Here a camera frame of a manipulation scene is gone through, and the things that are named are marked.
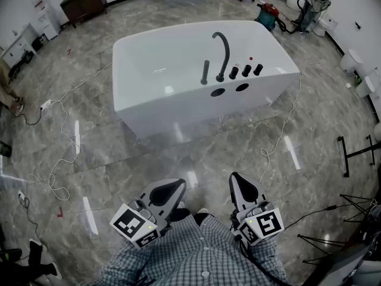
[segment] red tape mark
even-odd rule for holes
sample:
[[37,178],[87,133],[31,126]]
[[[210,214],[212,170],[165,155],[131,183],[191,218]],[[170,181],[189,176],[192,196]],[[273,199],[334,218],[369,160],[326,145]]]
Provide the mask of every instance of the red tape mark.
[[61,207],[60,207],[60,214],[58,214],[57,217],[64,217],[64,215],[62,214],[62,208]]

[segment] black monitor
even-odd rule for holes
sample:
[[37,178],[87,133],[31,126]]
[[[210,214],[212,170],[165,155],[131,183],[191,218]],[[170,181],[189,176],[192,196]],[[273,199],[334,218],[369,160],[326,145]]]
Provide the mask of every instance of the black monitor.
[[370,245],[357,244],[326,256],[302,286],[341,286],[360,267]]

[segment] shop vacuum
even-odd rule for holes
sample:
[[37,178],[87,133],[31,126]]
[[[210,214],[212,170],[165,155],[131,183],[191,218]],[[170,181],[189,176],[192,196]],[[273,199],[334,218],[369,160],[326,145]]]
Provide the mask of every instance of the shop vacuum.
[[275,28],[275,21],[279,16],[279,11],[272,4],[257,4],[260,8],[260,14],[254,21],[261,23],[270,32]]
[[[304,11],[299,5],[299,0],[297,1],[297,4],[302,12],[301,22],[303,22]],[[269,3],[265,3],[265,4],[258,3],[257,5],[261,8],[261,11],[260,11],[260,14],[258,15],[258,18],[254,19],[254,21],[261,23],[270,32],[275,28],[275,22],[278,23],[280,29],[283,32],[294,34],[299,29],[300,25],[297,26],[295,30],[289,31],[287,29],[286,24],[283,21],[281,21],[281,19],[279,19],[279,11],[276,7],[274,7],[274,5]]]

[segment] white cabinet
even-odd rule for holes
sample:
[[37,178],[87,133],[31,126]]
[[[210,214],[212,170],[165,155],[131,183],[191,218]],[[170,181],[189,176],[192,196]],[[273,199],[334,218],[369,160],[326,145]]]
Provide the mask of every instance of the white cabinet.
[[1,57],[5,62],[13,67],[17,64],[25,51],[31,51],[34,54],[37,54],[36,51],[32,48],[32,42],[38,37],[34,28],[29,24],[23,27],[20,34],[13,40],[12,44],[5,48]]

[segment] gray machine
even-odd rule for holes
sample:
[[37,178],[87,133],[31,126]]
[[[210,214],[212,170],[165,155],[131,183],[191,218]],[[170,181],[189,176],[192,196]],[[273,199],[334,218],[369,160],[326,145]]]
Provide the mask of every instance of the gray machine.
[[229,187],[236,207],[230,215],[232,232],[238,239],[248,245],[256,245],[285,229],[279,209],[266,199],[264,189],[258,181],[234,172],[230,175]]
[[122,204],[110,225],[135,247],[142,248],[171,229],[169,215],[184,196],[184,179],[149,184],[139,198]]

